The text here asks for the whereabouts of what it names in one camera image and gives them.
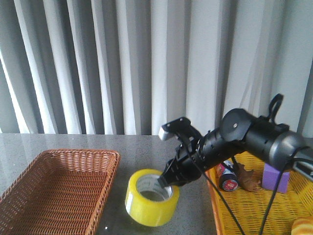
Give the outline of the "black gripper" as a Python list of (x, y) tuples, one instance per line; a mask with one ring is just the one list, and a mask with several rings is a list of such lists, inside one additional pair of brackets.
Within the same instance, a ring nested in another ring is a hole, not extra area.
[(170, 159), (164, 169), (164, 176), (157, 179), (161, 188), (183, 186), (199, 179), (206, 170), (204, 161), (199, 155), (199, 147), (203, 138), (193, 140), (178, 139), (174, 158)]

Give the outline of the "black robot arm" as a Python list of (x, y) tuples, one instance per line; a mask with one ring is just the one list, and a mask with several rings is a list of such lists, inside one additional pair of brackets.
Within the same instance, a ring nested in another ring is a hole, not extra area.
[(244, 109), (229, 111), (218, 128), (202, 136), (186, 117), (164, 124), (159, 137), (177, 137), (176, 156), (158, 179), (161, 187), (183, 186), (225, 160), (245, 151), (279, 171), (294, 170), (313, 179), (313, 150), (285, 124), (255, 117)]

